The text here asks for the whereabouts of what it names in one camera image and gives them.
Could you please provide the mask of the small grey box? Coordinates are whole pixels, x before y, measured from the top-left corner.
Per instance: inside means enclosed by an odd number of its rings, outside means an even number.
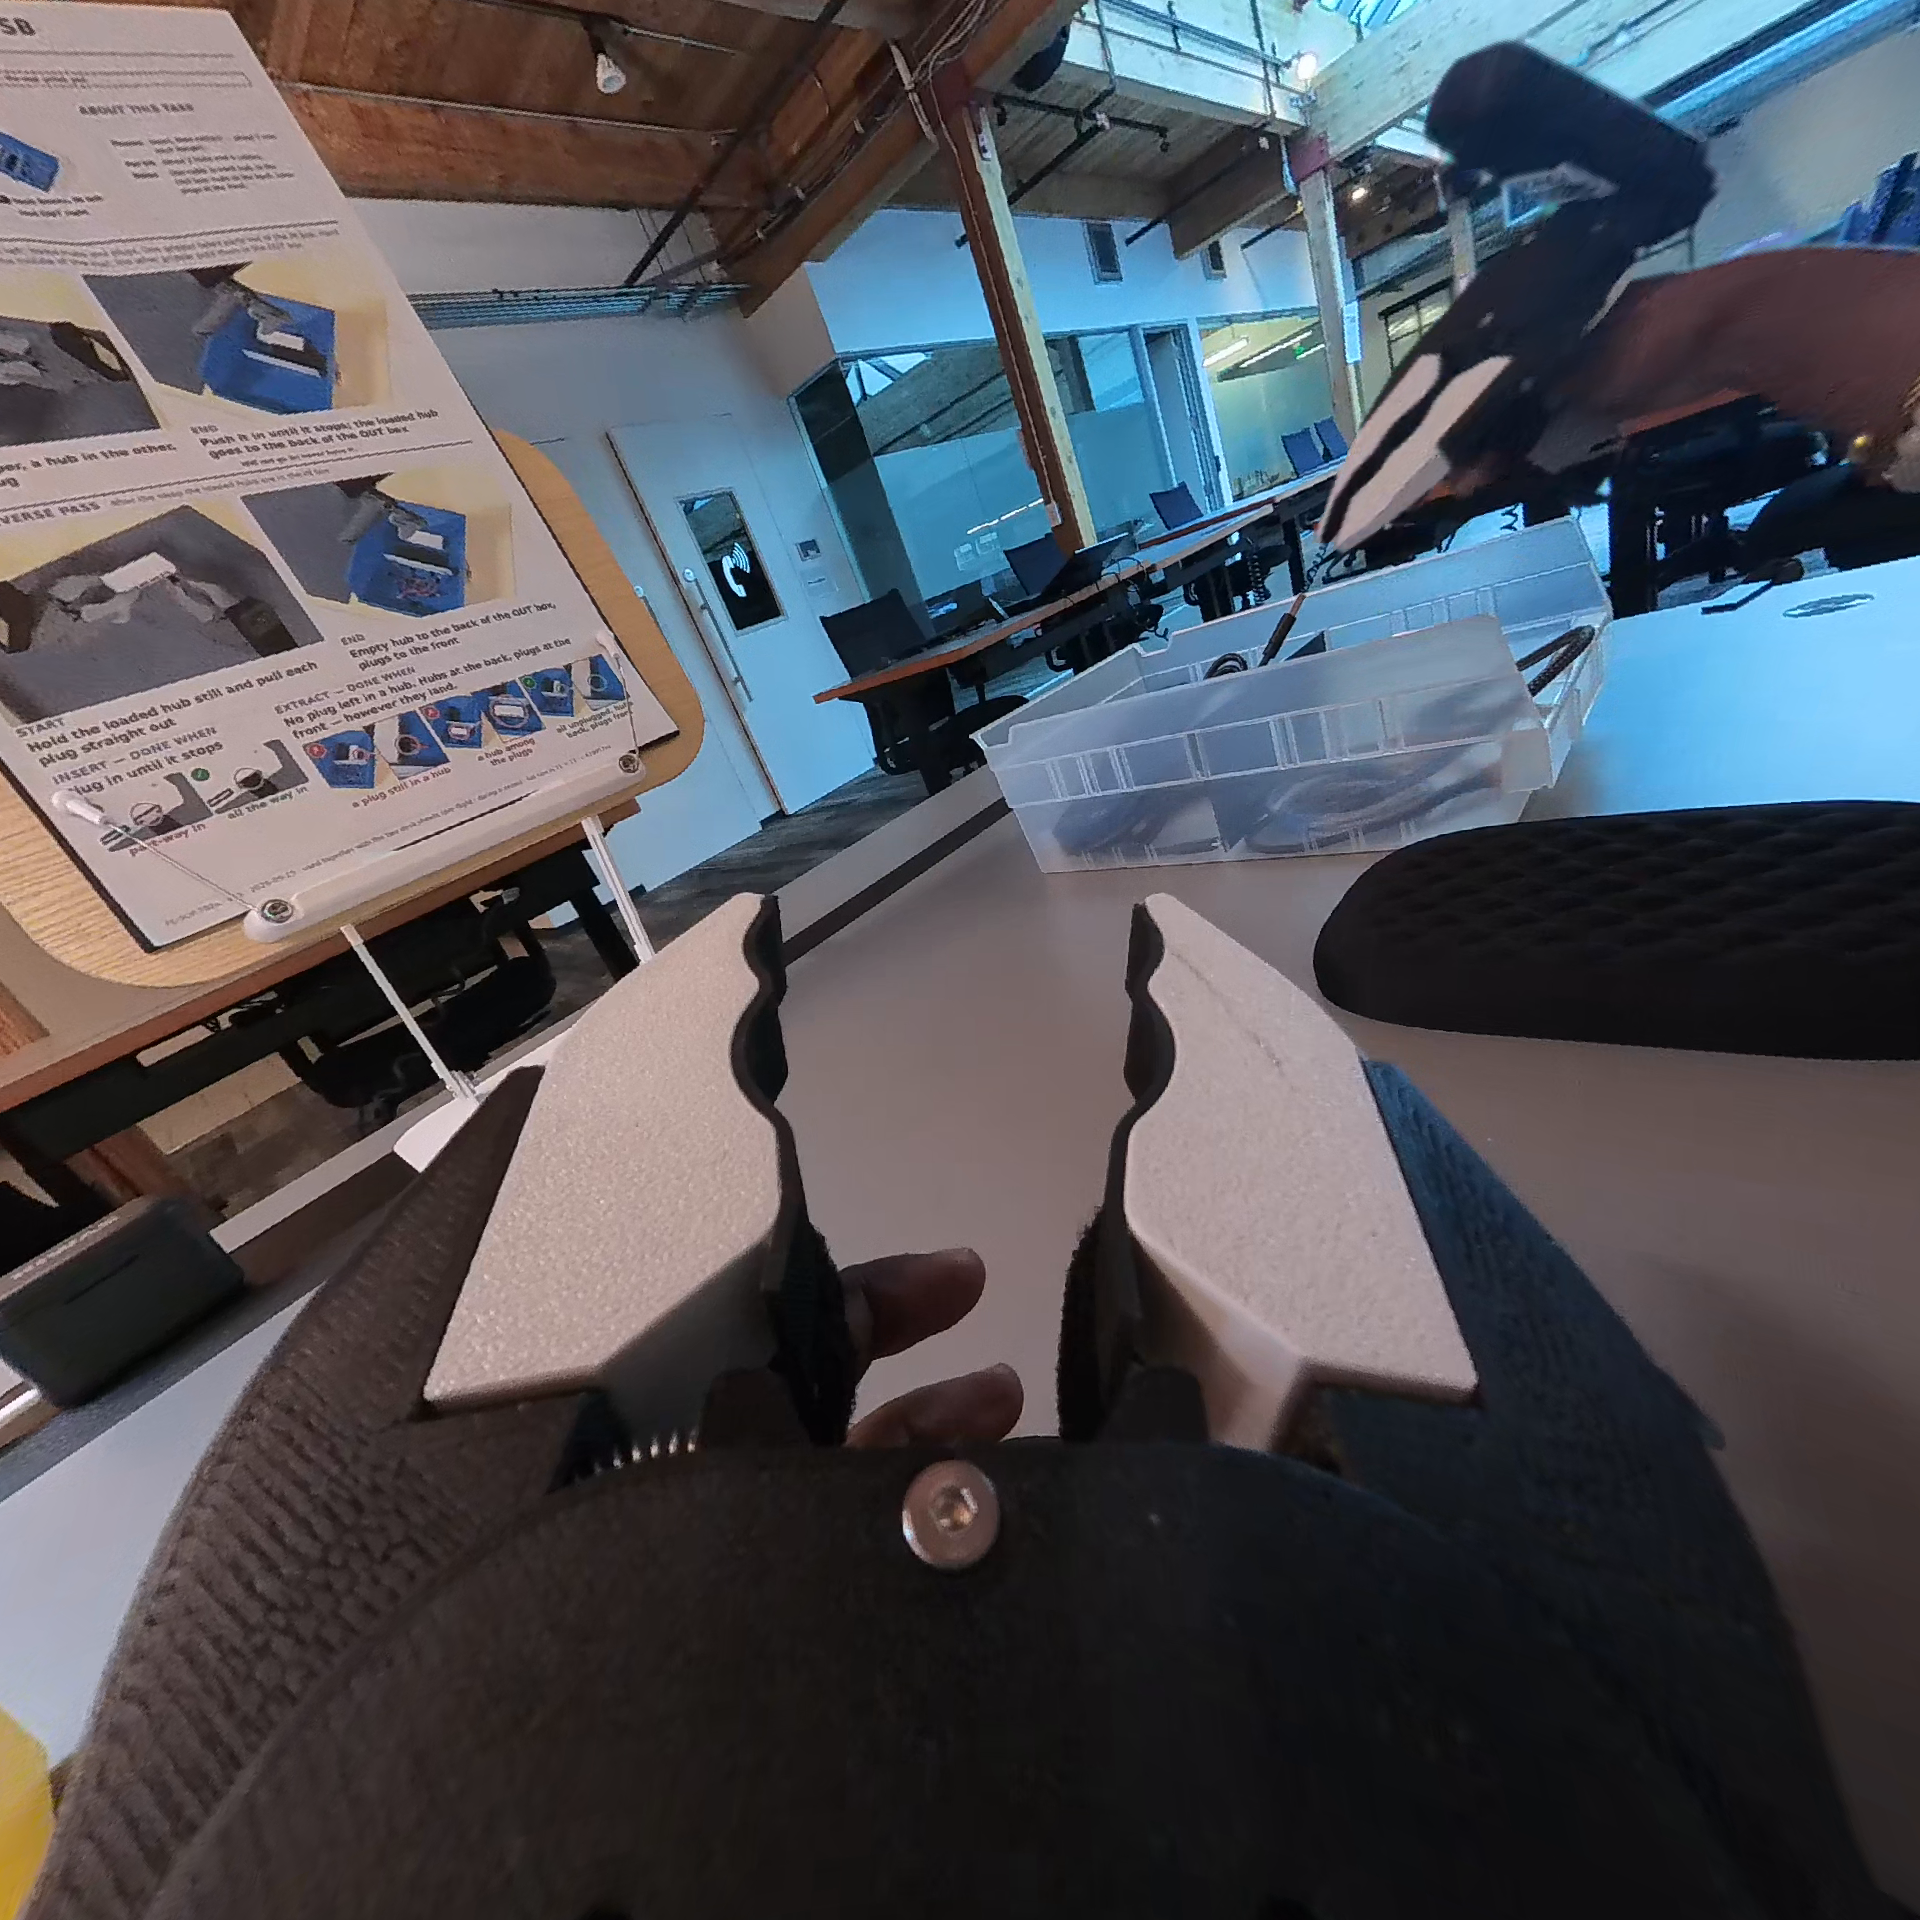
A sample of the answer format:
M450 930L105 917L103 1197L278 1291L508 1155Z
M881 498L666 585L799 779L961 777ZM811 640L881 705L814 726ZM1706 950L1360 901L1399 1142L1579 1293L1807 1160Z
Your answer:
M2 1360L47 1401L74 1409L246 1289L246 1269L195 1202L144 1196L4 1275Z

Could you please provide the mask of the person's left hand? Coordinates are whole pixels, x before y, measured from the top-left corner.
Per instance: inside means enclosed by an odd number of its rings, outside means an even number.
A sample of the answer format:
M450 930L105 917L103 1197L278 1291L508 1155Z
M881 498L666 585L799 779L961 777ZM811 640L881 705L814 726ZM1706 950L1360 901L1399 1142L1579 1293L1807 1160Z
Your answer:
M842 1274L855 1381L963 1323L982 1304L985 1265L969 1249L889 1256ZM855 1418L851 1449L967 1449L1010 1437L1025 1413L1019 1374L996 1362L918 1385Z

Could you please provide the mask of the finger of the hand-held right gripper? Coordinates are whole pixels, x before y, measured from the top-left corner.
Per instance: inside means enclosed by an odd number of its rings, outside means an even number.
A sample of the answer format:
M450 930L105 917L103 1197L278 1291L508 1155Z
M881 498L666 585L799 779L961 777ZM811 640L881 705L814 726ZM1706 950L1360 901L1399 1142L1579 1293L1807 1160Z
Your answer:
M1408 360L1339 466L1320 545L1351 553L1434 491L1452 469L1446 437L1478 401L1478 366L1450 371L1440 352Z
M1498 449L1504 442L1504 437L1508 434L1508 429L1513 426L1512 421L1518 414L1521 405L1523 405L1523 385L1521 381L1480 381L1478 405L1446 437L1446 451L1452 459L1452 469L1450 469L1448 477L1438 488L1434 488L1432 491L1452 488L1456 481L1468 476L1470 469L1482 464L1488 457L1491 449Z

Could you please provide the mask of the black office chair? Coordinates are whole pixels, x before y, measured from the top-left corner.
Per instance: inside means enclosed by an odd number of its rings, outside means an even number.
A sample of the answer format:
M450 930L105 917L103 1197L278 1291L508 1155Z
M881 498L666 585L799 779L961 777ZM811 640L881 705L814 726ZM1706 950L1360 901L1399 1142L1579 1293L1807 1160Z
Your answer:
M864 682L930 648L924 616L905 603L902 590L822 616L822 625L849 682ZM938 756L936 736L956 715L954 684L944 667L857 692L854 702L868 721L875 763L883 772L918 774L930 796L950 786L951 772L930 772L930 760Z

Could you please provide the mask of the clear plastic bin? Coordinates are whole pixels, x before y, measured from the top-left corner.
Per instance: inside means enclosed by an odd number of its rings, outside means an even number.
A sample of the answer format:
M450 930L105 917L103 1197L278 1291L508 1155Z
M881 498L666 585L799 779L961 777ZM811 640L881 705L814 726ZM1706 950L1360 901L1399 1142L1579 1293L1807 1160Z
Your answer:
M1126 652L982 739L1044 873L1378 856L1513 826L1563 772L1608 670L1577 518Z

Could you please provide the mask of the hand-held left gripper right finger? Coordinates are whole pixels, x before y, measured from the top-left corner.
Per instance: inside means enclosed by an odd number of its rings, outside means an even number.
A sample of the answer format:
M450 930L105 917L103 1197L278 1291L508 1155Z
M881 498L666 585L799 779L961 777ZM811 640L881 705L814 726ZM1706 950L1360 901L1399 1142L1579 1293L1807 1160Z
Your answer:
M1323 1387L1466 1409L1480 1374L1358 1046L1176 897L1136 908L1116 1138L1120 1350L1209 1440L1281 1449Z

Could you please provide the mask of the wooden office desk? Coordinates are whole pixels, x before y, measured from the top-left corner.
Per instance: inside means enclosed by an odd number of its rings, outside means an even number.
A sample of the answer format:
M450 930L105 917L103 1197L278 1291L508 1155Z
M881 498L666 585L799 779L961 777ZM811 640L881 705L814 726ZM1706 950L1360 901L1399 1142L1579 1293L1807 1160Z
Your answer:
M1156 537L1090 584L1049 588L1041 602L982 628L851 670L814 702L862 709L878 763L920 774L928 794L940 794L985 763L985 730L1018 709L1018 700L990 691L1006 656L1074 677L1159 634L1169 612L1186 608L1215 622L1242 610L1264 595L1274 570L1286 590L1303 590L1305 532L1331 491L1332 470L1320 470L1247 498Z

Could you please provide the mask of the person's right hand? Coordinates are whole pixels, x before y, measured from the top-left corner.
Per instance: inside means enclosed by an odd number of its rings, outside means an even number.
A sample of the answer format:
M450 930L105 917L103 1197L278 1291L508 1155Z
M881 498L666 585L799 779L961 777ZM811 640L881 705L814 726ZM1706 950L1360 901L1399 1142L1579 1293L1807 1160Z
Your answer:
M1723 395L1832 437L1871 483L1918 491L1918 253L1798 246L1630 280L1550 401L1535 461Z

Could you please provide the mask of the instruction poster board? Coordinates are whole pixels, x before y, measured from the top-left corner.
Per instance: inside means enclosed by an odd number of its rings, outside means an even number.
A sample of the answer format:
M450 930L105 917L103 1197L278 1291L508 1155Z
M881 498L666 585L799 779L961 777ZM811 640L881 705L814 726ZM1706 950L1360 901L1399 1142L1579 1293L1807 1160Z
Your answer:
M4 5L4 913L129 987L700 697L476 414L228 14ZM609 805L620 809L630 797Z

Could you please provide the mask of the white board stand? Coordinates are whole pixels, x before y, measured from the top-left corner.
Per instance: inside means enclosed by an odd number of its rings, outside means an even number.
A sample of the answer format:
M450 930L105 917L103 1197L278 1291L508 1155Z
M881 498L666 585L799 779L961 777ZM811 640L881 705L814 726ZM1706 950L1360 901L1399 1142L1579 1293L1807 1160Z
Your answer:
M279 945L308 930L344 929L347 947L450 1096L455 1114L450 1128L457 1130L481 1108L484 1093L467 1072L443 1058L439 1043L426 1036L412 1003L401 997L384 968L374 957L369 942L354 929L356 914L384 897L412 892L417 882L433 873L481 857L500 837L572 826L584 829L592 861L611 890L616 913L631 939L636 963L648 965L656 949L644 933L633 892L617 870L603 827L609 805L620 797L636 797L643 789L643 774L640 749L624 749L616 760L591 760L580 772L529 786L471 818L426 833L403 845L384 848L356 867L266 894L248 908L243 930L257 945Z

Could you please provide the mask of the black textured wrist rest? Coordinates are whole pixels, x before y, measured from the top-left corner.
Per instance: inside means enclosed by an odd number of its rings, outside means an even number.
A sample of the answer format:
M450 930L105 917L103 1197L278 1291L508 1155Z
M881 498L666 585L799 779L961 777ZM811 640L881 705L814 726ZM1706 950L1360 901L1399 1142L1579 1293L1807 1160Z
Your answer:
M1335 1008L1446 1033L1918 1058L1918 805L1684 808L1384 856L1313 950Z

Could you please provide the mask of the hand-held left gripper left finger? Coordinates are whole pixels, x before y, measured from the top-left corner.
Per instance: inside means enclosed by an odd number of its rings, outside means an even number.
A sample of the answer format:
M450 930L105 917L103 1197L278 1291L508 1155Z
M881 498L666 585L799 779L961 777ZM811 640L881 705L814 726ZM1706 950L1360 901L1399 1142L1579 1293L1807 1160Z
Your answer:
M735 897L570 1028L497 1188L424 1398L471 1411L600 1390L691 1427L715 1378L774 1366L826 1420L826 1245L777 1098L777 901Z

